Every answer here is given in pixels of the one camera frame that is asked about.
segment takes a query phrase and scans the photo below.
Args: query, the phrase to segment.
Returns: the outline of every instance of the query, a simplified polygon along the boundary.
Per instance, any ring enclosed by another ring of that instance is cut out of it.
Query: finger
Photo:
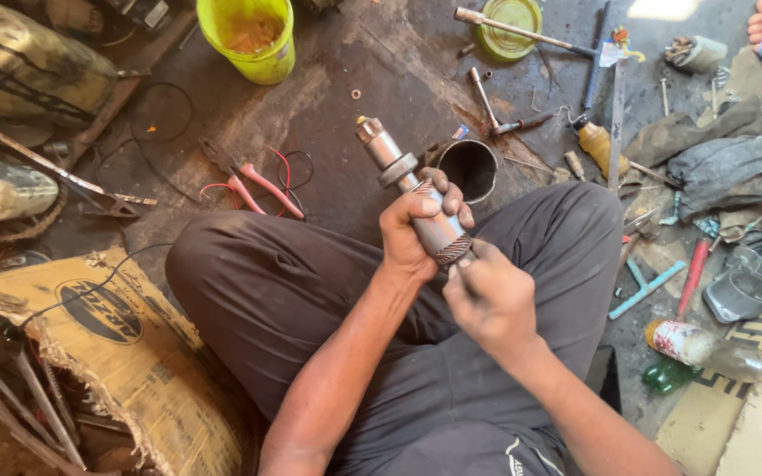
[[[436,216],[439,210],[439,203],[432,198],[408,192],[381,213],[381,231],[406,229],[410,227],[411,218],[429,219]]]
[[[457,211],[457,219],[460,220],[460,226],[467,230],[475,226],[475,219],[472,218],[472,210],[466,203],[460,205],[460,210]]]
[[[445,172],[439,168],[425,167],[419,171],[419,174],[422,179],[432,179],[434,186],[437,187],[437,190],[439,190],[440,193],[449,191],[449,178],[446,177]]]
[[[492,301],[504,294],[504,279],[507,274],[498,266],[482,260],[460,262],[460,275],[472,294]]]
[[[492,243],[487,243],[484,240],[479,240],[478,238],[472,239],[472,252],[475,253],[475,256],[478,257],[480,260],[488,261],[493,264],[510,264],[513,266],[511,261],[507,259],[507,257],[502,254],[501,250]]]
[[[445,197],[443,197],[443,211],[450,217],[453,217],[457,215],[462,204],[463,192],[455,184],[449,184],[449,191],[445,192]]]
[[[449,268],[449,282],[443,287],[443,297],[458,324],[466,328],[477,323],[478,309],[467,293],[456,264]]]

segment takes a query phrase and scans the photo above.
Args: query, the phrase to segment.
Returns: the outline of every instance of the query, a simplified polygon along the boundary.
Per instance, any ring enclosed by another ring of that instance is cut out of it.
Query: plastic bottle
[[[655,351],[687,365],[710,368],[739,382],[762,380],[762,352],[722,339],[709,330],[657,319],[649,323],[645,338]]]
[[[693,367],[674,358],[663,356],[660,362],[649,365],[642,373],[642,383],[658,395],[669,395],[701,375],[701,367]]]
[[[586,153],[593,156],[593,160],[607,178],[607,171],[610,168],[610,134],[604,127],[590,122],[590,118],[586,115],[575,121],[572,127],[578,132],[578,145]],[[619,175],[624,175],[628,171],[628,167],[630,167],[628,159],[620,154]]]

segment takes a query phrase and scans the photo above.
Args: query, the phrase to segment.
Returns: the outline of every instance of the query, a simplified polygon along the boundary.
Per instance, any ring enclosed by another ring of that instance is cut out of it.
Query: green lid
[[[543,31],[537,0],[489,0],[481,12],[489,19],[523,30]],[[486,25],[478,26],[478,39],[490,56],[505,62],[519,60],[537,45],[536,40]]]

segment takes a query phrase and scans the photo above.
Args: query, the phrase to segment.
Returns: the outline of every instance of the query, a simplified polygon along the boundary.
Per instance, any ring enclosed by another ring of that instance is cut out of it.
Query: pliers
[[[239,165],[233,157],[228,155],[225,149],[217,146],[217,144],[213,143],[213,141],[207,139],[206,137],[199,137],[199,144],[202,146],[202,150],[205,151],[206,157],[209,158],[214,164],[217,164],[219,168],[223,170],[223,172],[228,174],[228,186],[239,193],[239,195],[243,198],[243,201],[246,203],[246,205],[249,206],[249,208],[251,208],[252,211],[264,215],[267,214],[265,211],[263,211],[262,208],[259,207],[259,205],[255,202],[255,199],[249,193],[249,190],[246,189],[246,186],[243,185],[243,182],[237,176],[237,171],[251,179],[251,181],[258,183],[263,188],[269,190],[269,192],[275,195],[275,198],[278,198],[284,207],[290,210],[290,212],[293,213],[296,217],[299,219],[305,218],[305,214],[302,213],[302,211],[295,204],[293,204],[292,201],[290,201],[286,193],[284,193],[284,190],[279,189],[272,182],[263,178],[263,176],[260,175],[257,170],[255,170],[255,166],[253,164],[245,163],[243,165]]]

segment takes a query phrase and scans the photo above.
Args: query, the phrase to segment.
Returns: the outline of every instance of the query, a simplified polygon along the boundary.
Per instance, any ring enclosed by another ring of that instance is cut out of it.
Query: black wire
[[[302,201],[299,200],[299,197],[295,194],[294,190],[296,190],[296,189],[298,189],[298,188],[300,188],[302,186],[307,185],[307,183],[311,181],[311,179],[313,178],[313,173],[314,173],[314,171],[316,169],[316,166],[313,163],[313,158],[311,157],[311,154],[309,154],[307,152],[304,152],[304,151],[292,151],[292,152],[288,152],[288,153],[286,153],[284,155],[284,159],[286,159],[287,157],[290,157],[293,154],[298,154],[298,153],[303,154],[307,158],[307,161],[308,161],[308,163],[311,166],[310,167],[310,171],[307,174],[307,178],[305,178],[299,185],[289,186],[288,187],[287,184],[284,182],[284,178],[281,176],[281,170],[282,169],[285,170],[286,169],[286,165],[284,165],[284,161],[283,160],[280,160],[278,162],[278,180],[279,180],[279,182],[281,182],[281,187],[282,188],[280,190],[283,191],[283,192],[291,194],[293,196],[293,199],[295,200],[296,205],[299,207],[299,210],[302,212],[303,215],[307,216],[307,213],[305,213],[304,207],[302,207]],[[263,192],[263,193],[260,193],[258,195],[252,196],[252,199],[256,201],[259,198],[266,197],[268,195],[270,195],[269,192]]]
[[[151,91],[156,86],[166,86],[166,87],[173,88],[173,89],[177,90],[178,92],[180,92],[184,96],[184,98],[185,98],[185,100],[187,102],[187,108],[190,110],[190,115],[188,116],[187,121],[181,127],[181,129],[178,132],[176,132],[175,134],[170,135],[169,137],[164,137],[164,138],[160,138],[160,139],[152,139],[152,138],[148,138],[148,137],[138,137],[134,133],[136,130],[138,130],[134,126],[134,117],[136,116],[137,109],[141,105],[141,101],[142,101],[143,97],[145,97],[146,93]],[[140,150],[140,155],[141,155],[141,157],[143,157],[143,162],[146,163],[146,167],[149,167],[149,170],[154,174],[155,177],[161,179],[165,184],[167,184],[168,186],[172,187],[173,190],[178,192],[180,195],[183,195],[188,200],[193,201],[194,203],[197,203],[197,204],[201,204],[200,201],[198,201],[194,197],[191,197],[189,194],[187,194],[187,192],[185,192],[184,190],[180,189],[178,186],[175,185],[175,183],[173,183],[164,174],[162,174],[161,171],[158,170],[157,167],[154,165],[154,162],[152,161],[152,159],[150,159],[146,155],[146,151],[143,150],[143,145],[142,145],[143,142],[151,142],[151,143],[170,142],[170,141],[174,141],[175,139],[178,139],[181,135],[184,135],[185,132],[190,128],[191,124],[193,124],[193,111],[194,110],[195,110],[195,108],[193,107],[193,99],[190,97],[189,94],[187,94],[187,92],[184,89],[181,88],[181,86],[174,85],[172,83],[168,83],[168,82],[164,82],[164,81],[158,81],[156,83],[152,83],[151,85],[147,86],[146,89],[144,89],[137,96],[137,98],[134,101],[134,105],[133,105],[133,107],[131,109],[130,118],[129,118],[129,122],[130,122],[130,126],[131,126],[131,137],[128,138],[128,139],[125,139],[120,144],[114,146],[113,150],[111,152],[103,155],[101,158],[99,158],[97,161],[94,161],[94,163],[93,163],[93,167],[94,167],[93,173],[96,176],[96,181],[99,183],[101,188],[104,188],[105,190],[108,190],[108,188],[103,185],[103,180],[100,177],[101,166],[104,164],[105,160],[107,160],[108,157],[113,156],[118,151],[122,150],[122,148],[125,147],[125,145],[127,145],[129,142],[133,142],[134,144],[137,145],[137,148]]]
[[[71,298],[69,297],[67,299],[64,299],[63,301],[56,302],[52,306],[49,306],[48,308],[41,309],[41,310],[31,314],[31,316],[29,316],[28,319],[23,321],[23,323],[18,326],[19,329],[20,330],[24,330],[26,328],[27,324],[29,322],[31,322],[34,318],[36,318],[37,316],[39,316],[39,315],[41,315],[41,314],[43,314],[45,312],[51,311],[51,309],[55,309],[58,306],[63,306],[67,302],[74,301],[74,300],[76,300],[78,298],[82,298],[84,296],[87,296],[88,294],[90,294],[94,290],[97,290],[97,289],[100,289],[101,287],[104,287],[105,285],[107,285],[107,283],[110,282],[110,280],[113,278],[113,276],[115,276],[117,274],[117,271],[120,270],[120,266],[122,266],[126,261],[130,260],[134,255],[140,254],[140,253],[144,252],[145,250],[156,248],[158,246],[170,246],[170,245],[172,245],[172,243],[156,243],[154,245],[145,246],[145,247],[143,247],[143,248],[141,248],[141,249],[139,249],[139,250],[137,250],[137,251],[135,251],[133,253],[129,253],[129,255],[126,256],[122,261],[120,261],[119,264],[117,264],[116,266],[113,267],[113,271],[111,271],[111,276],[108,276],[107,279],[105,279],[104,281],[102,281],[98,285],[94,286],[92,289],[80,292],[80,293],[76,294],[75,296],[73,296]]]

